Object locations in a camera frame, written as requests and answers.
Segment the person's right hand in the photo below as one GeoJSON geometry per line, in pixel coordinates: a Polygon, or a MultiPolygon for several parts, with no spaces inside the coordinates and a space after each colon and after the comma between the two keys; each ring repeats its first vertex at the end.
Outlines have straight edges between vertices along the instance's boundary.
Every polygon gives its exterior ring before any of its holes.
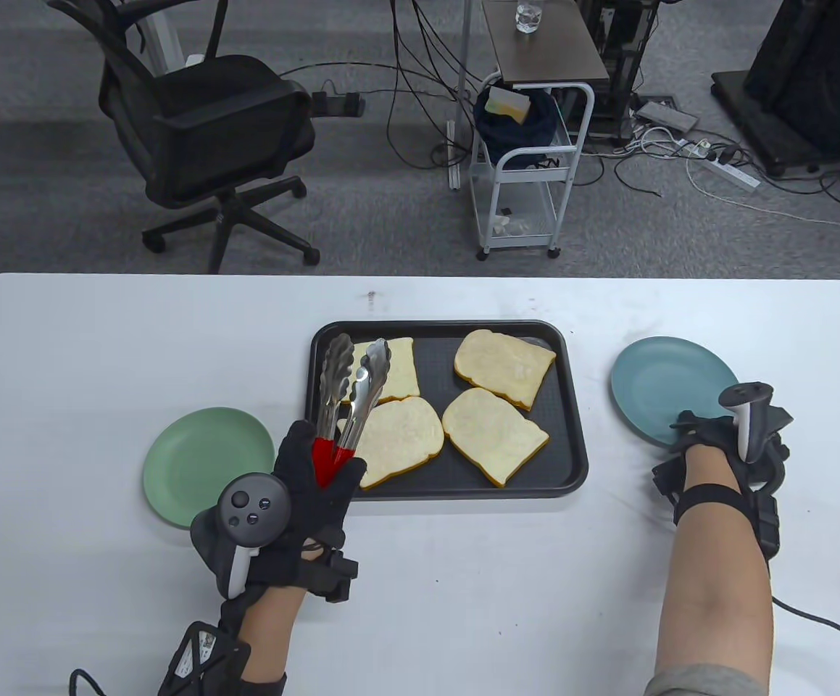
{"type": "Polygon", "coordinates": [[[739,429],[730,415],[703,418],[692,411],[682,411],[671,426],[677,431],[678,441],[670,451],[677,455],[652,469],[654,485],[673,506],[677,505],[678,495],[685,487],[685,453],[692,445],[709,445],[725,455],[742,493],[770,496],[780,489],[786,477],[789,448],[782,444],[780,431],[793,420],[782,407],[768,407],[768,431],[763,447],[753,462],[747,462],[740,455],[739,429]]]}

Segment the person's left hand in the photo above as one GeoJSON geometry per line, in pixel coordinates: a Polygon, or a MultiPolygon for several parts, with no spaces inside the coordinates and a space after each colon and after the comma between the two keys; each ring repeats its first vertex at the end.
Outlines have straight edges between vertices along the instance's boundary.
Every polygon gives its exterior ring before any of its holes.
{"type": "Polygon", "coordinates": [[[344,557],[344,519],[365,474],[355,457],[327,485],[317,482],[312,456],[316,428],[306,420],[291,425],[278,448],[273,470],[290,494],[285,531],[251,559],[245,587],[250,592],[294,587],[330,603],[347,601],[359,564],[344,557]]]}

